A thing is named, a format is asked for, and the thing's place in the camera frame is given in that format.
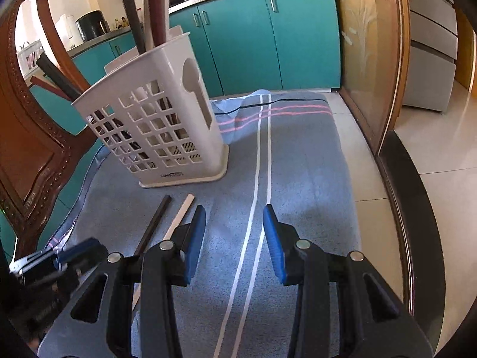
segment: blue cloth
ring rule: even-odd
[[[272,101],[275,102],[271,105],[260,106],[261,102]],[[266,240],[259,247],[263,207],[269,198],[280,221],[295,226],[301,238],[315,242],[327,252],[346,255],[359,249],[354,197],[338,132],[325,97],[313,92],[271,94],[262,90],[244,98],[215,101],[212,106],[224,141],[230,146],[228,170],[223,179],[142,189],[134,176],[109,155],[92,181],[68,244],[93,236],[109,251],[132,255],[165,194],[173,197],[173,203],[152,244],[162,239],[185,196],[194,194],[197,204],[203,205],[207,212],[204,242],[196,276],[190,286],[173,288],[184,356],[214,356],[243,253],[243,265],[218,356],[232,356],[243,317],[245,322],[237,357],[286,357],[296,287],[279,284]],[[252,208],[256,179],[257,198]],[[267,190],[269,181],[270,193]],[[191,209],[184,222],[190,221],[193,211]],[[250,236],[243,251],[250,215]],[[244,317],[247,292],[250,305]],[[336,316],[334,298],[332,353],[338,351]],[[133,354],[139,356],[137,341],[135,319]]]

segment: wooden chair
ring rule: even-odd
[[[78,135],[62,129],[32,96],[18,65],[17,0],[0,25],[0,207],[16,236],[14,259],[36,250],[60,190],[95,143],[86,127]],[[48,0],[37,0],[38,16],[63,74],[80,89],[88,82],[56,32]]]

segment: silver rivet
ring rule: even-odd
[[[309,249],[310,243],[308,240],[298,240],[296,245],[298,249]]]
[[[159,243],[160,250],[171,250],[173,247],[174,243],[171,240],[165,240]]]
[[[121,253],[118,253],[118,252],[111,253],[111,254],[108,256],[108,262],[109,262],[109,263],[116,263],[116,262],[118,262],[120,259],[121,259]]]
[[[364,255],[360,251],[352,251],[350,257],[353,261],[363,261]]]

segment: cabinet handle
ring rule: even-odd
[[[210,24],[210,21],[208,19],[208,14],[206,11],[202,11],[202,17],[204,18],[204,23],[206,23],[207,25]]]
[[[194,24],[196,25],[196,27],[200,27],[199,15],[197,13],[193,13],[192,17],[194,19]]]
[[[270,4],[271,4],[271,10],[273,10],[274,12],[278,12],[278,9],[277,9],[277,1],[276,0],[270,0]]]

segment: white stripe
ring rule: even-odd
[[[271,116],[270,115],[271,115],[271,104],[269,105],[269,111],[268,111],[268,117],[267,117],[267,120],[268,120],[267,204],[269,204],[271,201]],[[243,307],[242,317],[240,318],[240,323],[238,324],[237,336],[235,337],[234,349],[232,351],[231,358],[237,358],[237,354],[239,352],[240,341],[242,339],[242,332],[245,326],[245,320],[247,319],[247,314],[249,312],[250,300],[252,298],[253,288],[255,286],[255,278],[257,276],[258,263],[260,261],[260,255],[262,253],[264,236],[265,236],[265,232],[263,230],[263,225],[262,225],[262,231],[260,233],[260,239],[258,241],[257,251],[255,252],[255,260],[253,262],[252,276],[250,277],[249,289],[247,290],[247,297],[245,299],[245,305]]]
[[[261,104],[263,103],[262,95],[260,95],[260,103]],[[260,107],[259,114],[261,114],[262,112],[263,112],[263,105]],[[252,206],[250,207],[250,213],[249,213],[249,222],[247,224],[247,231],[245,233],[245,238],[243,240],[242,252],[240,253],[240,259],[238,261],[237,271],[235,272],[234,282],[232,284],[232,290],[230,291],[230,296],[228,298],[227,310],[225,311],[225,316],[224,316],[224,319],[222,320],[222,325],[220,326],[219,339],[217,340],[217,344],[215,346],[214,358],[219,358],[220,348],[222,347],[222,342],[224,340],[225,327],[227,326],[228,317],[230,316],[230,312],[232,311],[232,305],[234,303],[234,298],[235,298],[235,291],[237,290],[237,284],[239,283],[239,277],[240,277],[240,272],[242,271],[243,260],[245,258],[245,252],[247,251],[247,245],[249,244],[250,232],[252,230],[253,216],[255,214],[255,207],[257,205],[258,175],[260,172],[260,134],[261,134],[260,126],[261,126],[261,119],[258,120],[258,126],[257,126],[257,163],[255,167],[255,185],[253,189]]]

